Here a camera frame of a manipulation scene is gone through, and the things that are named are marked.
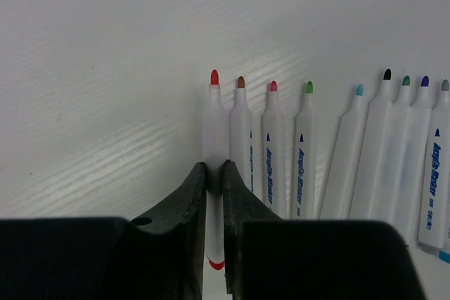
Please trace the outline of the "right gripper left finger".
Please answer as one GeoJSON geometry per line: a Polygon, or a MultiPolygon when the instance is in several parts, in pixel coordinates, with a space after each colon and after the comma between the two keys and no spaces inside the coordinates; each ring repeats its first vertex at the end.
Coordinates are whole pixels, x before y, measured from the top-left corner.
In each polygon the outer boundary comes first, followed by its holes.
{"type": "Polygon", "coordinates": [[[2,299],[201,299],[206,168],[133,220],[1,221],[2,299]]]}

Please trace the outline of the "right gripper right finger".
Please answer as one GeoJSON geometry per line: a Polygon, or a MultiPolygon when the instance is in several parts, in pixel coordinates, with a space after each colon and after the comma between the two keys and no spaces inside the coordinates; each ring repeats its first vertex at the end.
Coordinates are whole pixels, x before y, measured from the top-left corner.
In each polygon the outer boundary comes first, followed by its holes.
{"type": "Polygon", "coordinates": [[[284,220],[222,168],[226,288],[234,299],[424,299],[400,234],[381,221],[284,220]]]}

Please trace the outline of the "light green capped pen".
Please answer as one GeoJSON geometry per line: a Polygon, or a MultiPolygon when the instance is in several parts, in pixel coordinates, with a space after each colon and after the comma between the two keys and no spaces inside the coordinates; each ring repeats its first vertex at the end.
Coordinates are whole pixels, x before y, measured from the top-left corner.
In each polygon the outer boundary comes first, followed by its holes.
{"type": "Polygon", "coordinates": [[[316,187],[316,118],[313,109],[314,85],[304,86],[302,109],[295,117],[294,180],[292,187],[292,218],[314,217],[316,187]]]}

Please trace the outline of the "maroon capped pen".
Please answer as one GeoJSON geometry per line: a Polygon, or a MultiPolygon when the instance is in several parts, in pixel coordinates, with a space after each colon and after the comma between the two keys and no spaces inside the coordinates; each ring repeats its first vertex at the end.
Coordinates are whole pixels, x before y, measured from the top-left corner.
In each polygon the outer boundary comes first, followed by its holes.
{"type": "Polygon", "coordinates": [[[254,192],[252,113],[248,107],[245,79],[239,76],[231,118],[231,160],[236,163],[245,186],[254,192]]]}

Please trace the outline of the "dark green pen body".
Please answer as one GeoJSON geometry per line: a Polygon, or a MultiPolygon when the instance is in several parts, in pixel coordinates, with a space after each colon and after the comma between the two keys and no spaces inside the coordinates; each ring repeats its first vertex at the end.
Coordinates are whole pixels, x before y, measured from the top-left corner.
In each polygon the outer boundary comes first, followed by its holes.
{"type": "Polygon", "coordinates": [[[411,78],[406,75],[394,102],[388,125],[377,217],[392,224],[406,152],[406,133],[411,111],[411,78]]]}

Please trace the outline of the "pink capped pen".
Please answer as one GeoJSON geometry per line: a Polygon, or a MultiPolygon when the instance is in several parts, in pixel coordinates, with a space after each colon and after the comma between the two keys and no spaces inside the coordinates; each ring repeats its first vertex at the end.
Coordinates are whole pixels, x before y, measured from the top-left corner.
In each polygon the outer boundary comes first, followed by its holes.
{"type": "Polygon", "coordinates": [[[273,213],[284,219],[287,215],[285,132],[283,113],[279,104],[278,84],[271,81],[262,115],[263,137],[263,199],[273,213]]]}

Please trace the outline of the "red capped pen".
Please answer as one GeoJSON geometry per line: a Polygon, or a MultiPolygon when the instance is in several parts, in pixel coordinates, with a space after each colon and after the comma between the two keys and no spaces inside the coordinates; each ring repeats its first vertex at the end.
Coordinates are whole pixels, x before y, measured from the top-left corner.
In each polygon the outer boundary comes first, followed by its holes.
{"type": "Polygon", "coordinates": [[[207,167],[205,256],[214,270],[225,266],[221,173],[230,158],[229,122],[229,112],[221,103],[219,73],[212,70],[207,104],[202,112],[202,155],[207,167]]]}

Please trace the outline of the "grey pen body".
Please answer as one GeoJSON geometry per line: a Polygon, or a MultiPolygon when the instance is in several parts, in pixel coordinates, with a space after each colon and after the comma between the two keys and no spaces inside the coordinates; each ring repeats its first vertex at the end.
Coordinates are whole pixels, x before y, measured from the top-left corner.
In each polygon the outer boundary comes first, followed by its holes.
{"type": "Polygon", "coordinates": [[[444,247],[449,195],[449,80],[445,79],[432,109],[427,135],[418,243],[435,255],[444,247]]]}

